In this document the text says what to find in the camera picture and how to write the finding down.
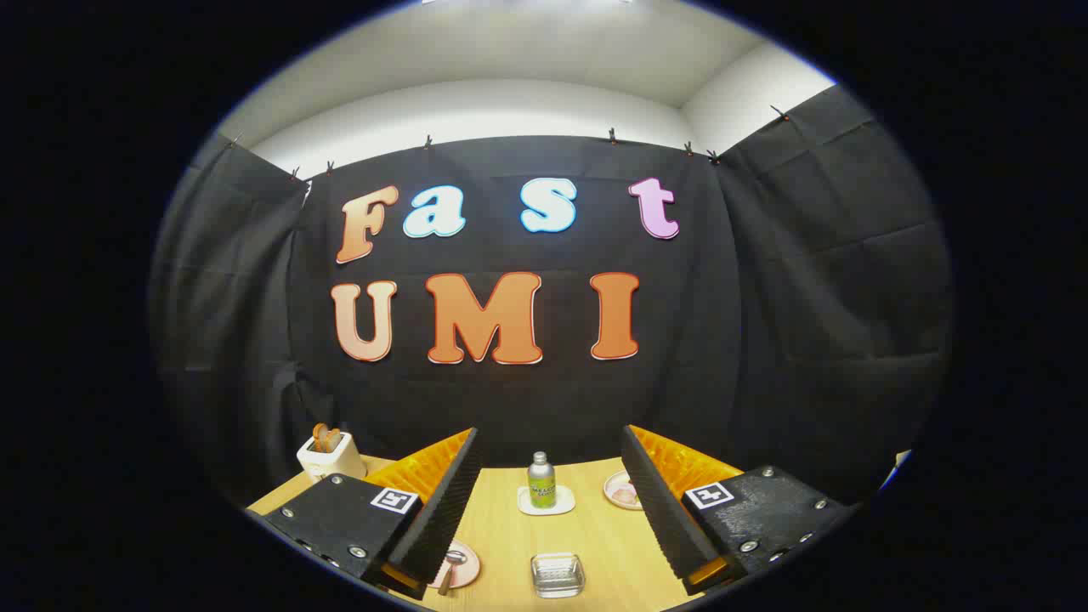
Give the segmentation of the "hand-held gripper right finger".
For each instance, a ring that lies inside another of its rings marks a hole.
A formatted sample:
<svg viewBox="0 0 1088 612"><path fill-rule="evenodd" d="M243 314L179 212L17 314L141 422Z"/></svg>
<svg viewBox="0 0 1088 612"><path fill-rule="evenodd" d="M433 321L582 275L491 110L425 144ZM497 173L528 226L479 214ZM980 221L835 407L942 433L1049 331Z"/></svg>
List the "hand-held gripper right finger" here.
<svg viewBox="0 0 1088 612"><path fill-rule="evenodd" d="M741 470L634 425L620 458L688 595L784 564L855 512L781 467Z"/></svg>

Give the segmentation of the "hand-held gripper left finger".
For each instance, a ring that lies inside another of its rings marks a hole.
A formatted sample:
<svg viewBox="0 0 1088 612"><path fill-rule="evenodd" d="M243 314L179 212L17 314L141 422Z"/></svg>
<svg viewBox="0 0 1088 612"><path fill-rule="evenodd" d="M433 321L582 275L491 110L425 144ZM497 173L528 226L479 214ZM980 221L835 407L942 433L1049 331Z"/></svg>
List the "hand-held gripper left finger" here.
<svg viewBox="0 0 1088 612"><path fill-rule="evenodd" d="M473 494L478 434L466 429L364 478L330 473L250 518L354 580L422 599Z"/></svg>

